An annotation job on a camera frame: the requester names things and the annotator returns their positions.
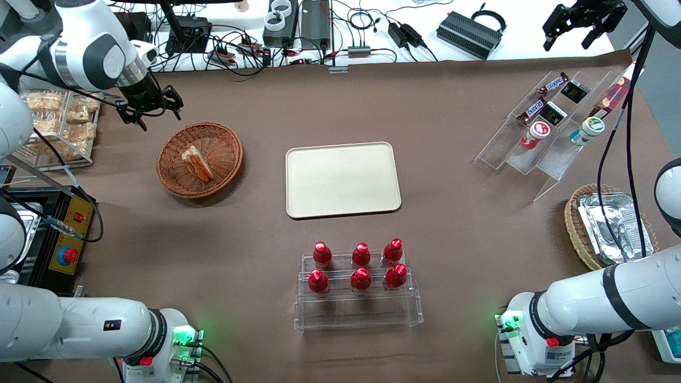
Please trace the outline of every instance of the green led light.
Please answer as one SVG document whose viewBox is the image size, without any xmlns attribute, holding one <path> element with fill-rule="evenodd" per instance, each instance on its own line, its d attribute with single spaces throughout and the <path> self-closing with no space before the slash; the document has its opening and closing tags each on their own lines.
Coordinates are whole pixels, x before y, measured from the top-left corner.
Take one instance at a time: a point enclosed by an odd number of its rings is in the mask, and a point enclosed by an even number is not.
<svg viewBox="0 0 681 383">
<path fill-rule="evenodd" d="M 194 340 L 196 331 L 189 325 L 176 327 L 173 331 L 173 342 L 181 345 Z"/>
</svg>

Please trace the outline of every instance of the chocolate bar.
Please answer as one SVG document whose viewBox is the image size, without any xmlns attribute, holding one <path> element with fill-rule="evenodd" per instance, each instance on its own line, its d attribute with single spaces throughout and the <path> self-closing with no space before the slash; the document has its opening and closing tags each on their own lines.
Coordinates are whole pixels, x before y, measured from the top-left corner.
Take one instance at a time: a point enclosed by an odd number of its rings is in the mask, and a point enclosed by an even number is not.
<svg viewBox="0 0 681 383">
<path fill-rule="evenodd" d="M 534 117 L 535 114 L 539 113 L 539 111 L 545 105 L 546 105 L 546 100 L 543 97 L 540 97 L 537 100 L 537 102 L 535 102 L 535 104 L 532 105 L 526 112 L 523 112 L 520 116 L 518 116 L 517 120 L 522 122 L 525 125 L 529 124 L 532 117 Z"/>
<path fill-rule="evenodd" d="M 539 112 L 539 115 L 553 126 L 558 125 L 565 117 L 567 117 L 567 113 L 563 112 L 562 109 L 560 109 L 551 101 L 546 103 L 546 106 L 541 110 L 541 112 Z"/>
<path fill-rule="evenodd" d="M 565 72 L 561 72 L 560 76 L 556 78 L 556 80 L 553 80 L 552 82 L 549 82 L 548 84 L 544 85 L 541 88 L 537 88 L 537 93 L 540 95 L 547 95 L 549 94 L 550 91 L 554 90 L 555 88 L 558 88 L 558 86 L 566 81 L 568 81 L 570 78 L 565 74 Z"/>
<path fill-rule="evenodd" d="M 575 104 L 578 104 L 583 98 L 586 97 L 586 95 L 589 94 L 589 92 L 591 92 L 591 90 L 573 78 L 560 92 L 567 98 L 571 99 Z"/>
</svg>

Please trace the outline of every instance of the aluminum foil container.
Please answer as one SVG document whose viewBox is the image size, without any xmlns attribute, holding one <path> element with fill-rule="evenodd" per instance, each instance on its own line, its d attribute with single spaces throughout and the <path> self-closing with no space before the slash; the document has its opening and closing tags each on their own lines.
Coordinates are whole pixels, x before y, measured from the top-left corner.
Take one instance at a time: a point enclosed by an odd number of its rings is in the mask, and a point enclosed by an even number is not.
<svg viewBox="0 0 681 383">
<path fill-rule="evenodd" d="M 608 266 L 615 263 L 641 259 L 641 240 L 636 225 L 636 213 L 631 196 L 624 193 L 602 194 L 605 217 L 615 238 L 610 234 L 598 201 L 598 193 L 577 199 L 577 209 L 591 241 L 596 257 Z M 652 243 L 648 231 L 641 222 L 644 232 L 646 254 L 652 254 Z"/>
</svg>

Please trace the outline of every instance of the emergency stop button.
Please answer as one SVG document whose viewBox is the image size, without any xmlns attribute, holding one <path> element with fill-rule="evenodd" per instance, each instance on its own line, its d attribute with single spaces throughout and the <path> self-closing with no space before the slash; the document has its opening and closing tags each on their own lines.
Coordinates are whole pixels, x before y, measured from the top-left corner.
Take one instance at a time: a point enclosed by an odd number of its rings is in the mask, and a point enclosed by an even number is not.
<svg viewBox="0 0 681 383">
<path fill-rule="evenodd" d="M 57 253 L 57 261 L 61 266 L 69 266 L 78 260 L 78 249 L 75 247 L 66 245 L 62 246 Z"/>
</svg>

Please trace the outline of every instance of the woven basket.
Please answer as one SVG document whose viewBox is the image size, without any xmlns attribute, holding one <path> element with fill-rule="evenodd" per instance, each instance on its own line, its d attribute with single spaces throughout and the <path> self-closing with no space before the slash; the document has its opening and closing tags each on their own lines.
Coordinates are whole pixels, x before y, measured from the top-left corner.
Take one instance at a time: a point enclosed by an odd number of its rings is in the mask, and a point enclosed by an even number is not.
<svg viewBox="0 0 681 383">
<path fill-rule="evenodd" d="M 213 180 L 203 182 L 189 171 L 182 160 L 188 144 L 204 156 L 215 176 Z M 243 155 L 241 141 L 230 128 L 218 123 L 195 123 L 177 131 L 163 145 L 156 160 L 156 174 L 171 194 L 183 198 L 207 197 L 234 178 Z"/>
<path fill-rule="evenodd" d="M 598 257 L 596 257 L 596 254 L 591 247 L 591 240 L 586 233 L 584 223 L 582 223 L 580 212 L 577 210 L 577 199 L 581 196 L 597 192 L 598 187 L 595 183 L 582 186 L 581 188 L 577 189 L 574 194 L 572 194 L 572 197 L 570 197 L 565 204 L 565 226 L 567 227 L 567 233 L 570 235 L 570 241 L 572 242 L 572 246 L 575 248 L 575 251 L 582 262 L 584 262 L 591 270 L 602 269 L 605 267 L 605 265 L 600 262 Z M 608 185 L 602 185 L 601 192 L 614 193 L 619 192 L 619 189 Z M 655 238 L 655 233 L 652 232 L 650 222 L 648 222 L 646 216 L 642 214 L 641 219 L 646 225 L 648 236 L 650 237 L 650 242 L 652 243 L 654 251 L 660 251 L 659 247 L 657 247 L 657 239 Z"/>
</svg>

